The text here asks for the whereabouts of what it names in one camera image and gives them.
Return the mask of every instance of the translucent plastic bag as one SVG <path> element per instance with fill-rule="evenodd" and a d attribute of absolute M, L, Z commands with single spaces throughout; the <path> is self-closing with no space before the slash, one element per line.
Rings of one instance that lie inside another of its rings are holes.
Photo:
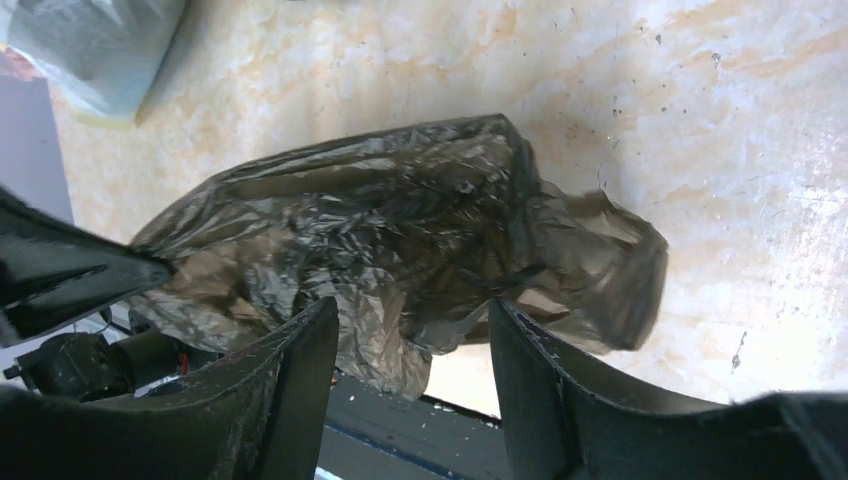
<path fill-rule="evenodd" d="M 220 173 L 132 246 L 173 262 L 131 300 L 165 333 L 228 352 L 333 296 L 337 366 L 410 397 L 431 354 L 486 337 L 486 303 L 518 300 L 591 351 L 635 349 L 656 318 L 666 243 L 603 193 L 539 180 L 504 116 L 315 145 Z"/>
<path fill-rule="evenodd" d="M 81 119 L 125 128 L 184 8 L 184 0 L 6 0 L 0 43 L 60 86 Z"/>

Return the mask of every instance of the marble table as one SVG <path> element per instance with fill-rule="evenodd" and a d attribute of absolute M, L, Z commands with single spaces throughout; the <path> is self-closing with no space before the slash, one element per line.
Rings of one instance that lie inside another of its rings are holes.
<path fill-rule="evenodd" d="M 654 333 L 605 361 L 721 402 L 848 388 L 843 0 L 204 0 L 137 128 L 53 103 L 74 216 L 118 241 L 256 157 L 505 113 L 546 179 L 670 243 Z M 428 393 L 496 414 L 487 347 L 437 358 Z"/>

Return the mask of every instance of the black plastic bag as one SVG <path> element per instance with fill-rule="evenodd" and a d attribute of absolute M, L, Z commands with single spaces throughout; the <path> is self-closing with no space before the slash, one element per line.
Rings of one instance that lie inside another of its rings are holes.
<path fill-rule="evenodd" d="M 132 246 L 174 278 L 130 304 L 165 333 L 230 352 L 325 296 L 337 366 L 409 397 L 431 354 L 486 337 L 504 296 L 593 352 L 636 349 L 657 315 L 666 242 L 596 192 L 542 182 L 502 116 L 331 141 L 220 173 Z"/>

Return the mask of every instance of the marble tabletop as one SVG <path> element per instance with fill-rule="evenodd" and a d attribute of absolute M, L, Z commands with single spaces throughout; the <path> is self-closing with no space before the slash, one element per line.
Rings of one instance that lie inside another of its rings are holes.
<path fill-rule="evenodd" d="M 654 333 L 605 361 L 721 402 L 848 388 L 844 0 L 204 0 L 134 130 L 52 96 L 74 217 L 118 241 L 253 158 L 505 113 L 543 177 L 669 241 Z M 496 414 L 487 347 L 428 393 Z"/>

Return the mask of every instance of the white plastic bag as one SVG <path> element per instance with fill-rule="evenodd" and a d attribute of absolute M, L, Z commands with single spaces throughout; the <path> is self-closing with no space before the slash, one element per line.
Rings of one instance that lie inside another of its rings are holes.
<path fill-rule="evenodd" d="M 0 43 L 60 86 L 77 116 L 130 127 L 184 0 L 0 0 Z"/>

